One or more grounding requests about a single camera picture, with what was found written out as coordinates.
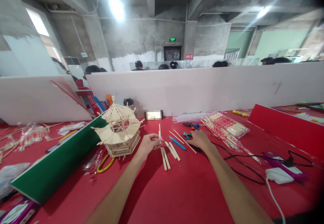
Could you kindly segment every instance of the white charger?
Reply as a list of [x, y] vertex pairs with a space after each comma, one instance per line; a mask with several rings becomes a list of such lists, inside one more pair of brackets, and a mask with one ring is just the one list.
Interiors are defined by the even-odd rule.
[[267, 177], [277, 184], [286, 184], [294, 181], [293, 177], [281, 168], [270, 168], [266, 170]]
[[286, 219], [285, 219], [285, 215], [283, 214], [278, 202], [276, 201], [276, 199], [273, 196], [270, 184], [269, 184], [269, 179], [275, 181], [277, 184], [285, 184], [285, 183], [290, 183], [292, 181], [294, 181], [293, 177], [290, 176], [288, 173], [286, 173], [284, 170], [282, 170], [281, 168], [270, 168], [266, 170], [266, 174], [267, 174], [267, 178], [266, 178], [266, 182], [269, 188], [269, 192], [271, 194], [271, 197], [273, 198], [274, 203], [276, 204], [276, 206], [278, 207], [278, 210], [281, 214], [282, 217], [282, 224], [286, 224]]

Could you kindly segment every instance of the power adapter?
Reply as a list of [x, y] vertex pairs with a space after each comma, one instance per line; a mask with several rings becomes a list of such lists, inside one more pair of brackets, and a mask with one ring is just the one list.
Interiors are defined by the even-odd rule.
[[267, 178], [275, 181], [277, 184], [285, 184], [294, 181], [292, 176], [281, 168], [270, 168], [266, 170]]

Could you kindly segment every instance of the red tabletop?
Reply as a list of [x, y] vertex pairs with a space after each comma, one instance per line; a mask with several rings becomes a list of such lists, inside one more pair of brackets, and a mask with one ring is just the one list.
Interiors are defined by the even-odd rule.
[[[247, 122], [246, 117], [232, 112], [226, 115], [250, 128], [250, 132], [240, 140], [253, 154], [260, 155], [263, 151], [271, 150], [283, 158], [288, 158], [287, 151], [291, 149], [305, 157], [309, 157], [275, 136], [250, 124]], [[161, 135], [167, 141], [169, 141], [168, 138], [171, 135], [169, 131], [176, 130], [179, 134], [183, 131], [190, 132], [188, 127], [179, 123], [173, 124], [172, 118], [167, 117], [163, 120], [144, 121], [143, 125], [146, 125], [140, 129], [141, 137], [148, 133], [158, 133], [159, 123], [161, 124]], [[56, 130], [62, 126], [53, 127], [51, 134], [56, 134]], [[201, 126], [201, 129], [207, 132], [209, 136], [211, 135], [205, 126]], [[214, 137], [210, 136], [210, 140], [225, 146]], [[55, 140], [38, 142], [27, 147], [25, 151], [13, 152], [5, 158], [0, 167], [23, 162], [33, 163], [44, 154], [46, 149], [56, 143]], [[206, 155], [204, 153], [195, 154], [188, 147], [187, 151], [183, 151], [175, 144], [174, 146], [181, 161], [174, 159], [166, 148], [171, 165], [169, 171], [164, 171], [160, 150], [150, 153], [134, 182], [119, 223], [214, 223], [215, 221], [218, 223], [234, 223], [216, 175]], [[228, 156], [224, 150], [220, 148], [218, 150], [223, 157]], [[40, 208], [38, 213], [32, 217], [30, 223], [36, 221], [61, 224], [84, 223], [96, 205], [120, 177], [132, 156], [126, 156], [124, 161], [122, 158], [121, 160], [117, 158], [106, 172], [97, 174], [97, 180], [94, 183], [90, 182], [89, 175], [84, 176], [80, 166], [51, 199]], [[260, 165], [252, 158], [242, 158], [241, 161], [251, 166], [264, 178], [266, 177], [265, 170], [271, 168], [266, 162]], [[297, 157], [295, 161], [303, 163]], [[315, 167], [300, 167], [308, 174], [303, 186], [297, 183], [284, 185], [270, 183], [273, 194], [285, 216], [311, 210], [315, 205], [317, 195], [322, 189], [324, 164], [317, 159], [312, 159], [312, 161], [316, 164]], [[250, 172], [235, 159], [230, 159], [227, 162], [242, 174], [260, 181], [253, 172]], [[258, 185], [241, 176], [239, 178], [271, 218], [280, 217], [267, 186]]]

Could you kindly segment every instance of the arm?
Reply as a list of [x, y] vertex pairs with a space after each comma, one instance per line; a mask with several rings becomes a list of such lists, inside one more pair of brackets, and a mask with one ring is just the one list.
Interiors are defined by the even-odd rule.
[[125, 171], [118, 179], [111, 191], [103, 198], [90, 215], [86, 224], [111, 223], [118, 224], [124, 209], [128, 194], [133, 186], [135, 178], [148, 154], [160, 145], [162, 139], [157, 134], [145, 135], [142, 142]]
[[192, 131], [189, 144], [200, 147], [207, 155], [217, 176], [225, 201], [235, 224], [273, 224], [268, 214], [253, 198], [235, 172], [224, 161], [203, 131]]

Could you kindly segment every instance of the popsicle stick pavilion model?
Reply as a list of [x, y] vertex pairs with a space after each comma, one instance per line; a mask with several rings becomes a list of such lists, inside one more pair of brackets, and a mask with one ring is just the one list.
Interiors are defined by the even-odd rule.
[[113, 104], [101, 116], [108, 123], [103, 128], [93, 128], [100, 137], [111, 157], [124, 156], [132, 154], [139, 141], [139, 127], [143, 121], [139, 121], [134, 112], [127, 106], [115, 103], [115, 97], [112, 97]]

